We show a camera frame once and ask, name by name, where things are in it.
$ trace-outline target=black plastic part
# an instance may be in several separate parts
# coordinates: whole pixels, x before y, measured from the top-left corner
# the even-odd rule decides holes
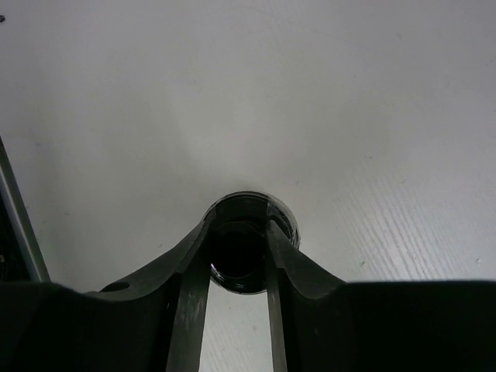
[[[198,371],[212,268],[230,291],[267,287],[275,372],[496,369],[494,282],[347,284],[274,200],[230,195],[101,292],[0,284],[0,370]]]
[[[217,201],[208,243],[212,280],[228,291],[250,295],[265,291],[265,229],[275,221],[294,246],[299,245],[295,217],[280,200],[255,191],[242,191]]]

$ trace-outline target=white surface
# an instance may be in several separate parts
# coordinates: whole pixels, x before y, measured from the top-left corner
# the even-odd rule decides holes
[[[496,277],[494,0],[0,14],[0,133],[55,281],[102,288],[244,188],[345,280]],[[271,370],[265,297],[209,296],[201,370]]]

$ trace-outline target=black plastic bracket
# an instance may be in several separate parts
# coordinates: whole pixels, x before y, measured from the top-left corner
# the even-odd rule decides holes
[[[299,241],[284,204],[247,191],[100,292],[0,284],[0,370],[197,371],[210,277],[267,290],[276,372],[496,367],[495,283],[347,284]]]

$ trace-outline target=white table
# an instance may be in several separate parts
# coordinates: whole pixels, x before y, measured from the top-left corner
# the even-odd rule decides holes
[[[347,281],[496,273],[494,0],[0,0],[0,134],[54,281],[100,289],[223,195]],[[202,371],[272,370],[211,286]]]

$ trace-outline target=screw hole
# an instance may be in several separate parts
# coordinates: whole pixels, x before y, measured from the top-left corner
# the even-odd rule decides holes
[[[116,283],[109,284],[107,287],[103,288],[101,292],[116,292],[122,291],[123,289],[129,288],[131,284],[127,281],[118,281]]]

